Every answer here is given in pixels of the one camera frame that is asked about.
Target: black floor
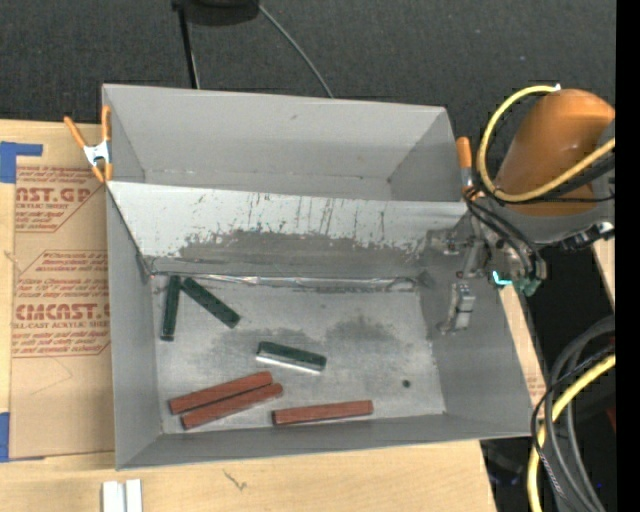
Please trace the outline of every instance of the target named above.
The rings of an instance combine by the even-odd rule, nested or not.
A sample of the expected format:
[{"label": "black floor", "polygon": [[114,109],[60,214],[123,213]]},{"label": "black floor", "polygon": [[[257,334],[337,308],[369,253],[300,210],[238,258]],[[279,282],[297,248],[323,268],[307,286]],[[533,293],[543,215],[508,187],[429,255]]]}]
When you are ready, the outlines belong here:
[{"label": "black floor", "polygon": [[[192,86],[171,0],[9,0],[0,10],[0,117],[96,122],[100,85]],[[338,98],[440,105],[475,149],[491,113],[525,86],[560,83],[615,106],[614,0],[262,0]],[[200,87],[326,96],[264,14],[233,24],[194,13]],[[496,158],[506,148],[497,140]],[[528,301],[548,365],[572,337],[610,313],[589,252],[547,252],[551,278]],[[602,414],[583,425],[585,459],[617,510],[615,437]],[[528,510],[528,439],[487,446],[500,511]],[[505,456],[511,469],[495,466]],[[545,510],[552,510],[547,503]]]}]

